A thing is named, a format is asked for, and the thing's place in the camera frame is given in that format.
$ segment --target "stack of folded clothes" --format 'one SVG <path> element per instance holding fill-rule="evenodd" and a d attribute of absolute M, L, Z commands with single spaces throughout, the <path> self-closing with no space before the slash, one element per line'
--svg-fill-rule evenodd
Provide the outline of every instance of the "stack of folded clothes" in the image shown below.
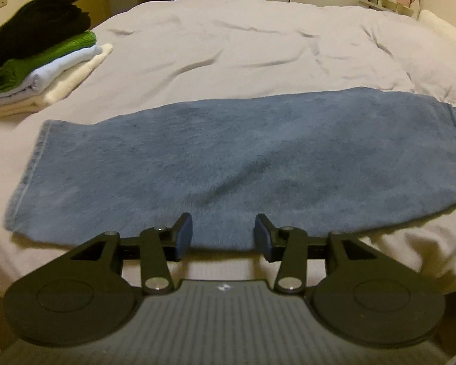
<path fill-rule="evenodd" d="M 75 1 L 30 1 L 0 27 L 0 118 L 67 97 L 112 51 Z"/>

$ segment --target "pillow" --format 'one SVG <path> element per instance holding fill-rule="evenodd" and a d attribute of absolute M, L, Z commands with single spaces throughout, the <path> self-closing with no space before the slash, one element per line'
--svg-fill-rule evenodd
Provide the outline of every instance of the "pillow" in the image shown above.
<path fill-rule="evenodd" d="M 426 9 L 421 11 L 418 21 L 432 29 L 452 46 L 456 47 L 456 28 L 453 25 L 447 23 L 443 19 L 440 19 L 431 11 Z"/>

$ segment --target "bed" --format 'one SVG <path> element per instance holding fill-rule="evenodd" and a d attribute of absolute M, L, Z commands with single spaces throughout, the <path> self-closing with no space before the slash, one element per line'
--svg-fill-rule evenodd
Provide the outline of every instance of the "bed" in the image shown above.
<path fill-rule="evenodd" d="M 89 124 L 199 99 L 359 86 L 425 94 L 456 106 L 456 48 L 394 13 L 262 0 L 177 0 L 138 5 L 94 31 L 100 45 L 111 43 L 114 50 L 85 82 L 39 113 L 0 120 L 0 295 L 67 251 L 3 228 L 8 200 L 45 120 Z M 456 291 L 456 206 L 361 240 L 435 278 L 443 292 Z M 269 282 L 277 267 L 251 252 L 192 252 L 170 265 L 175 280 Z M 321 261 L 308 262 L 308 284 L 324 275 Z M 124 265 L 123 276 L 140 285 L 135 262 Z"/>

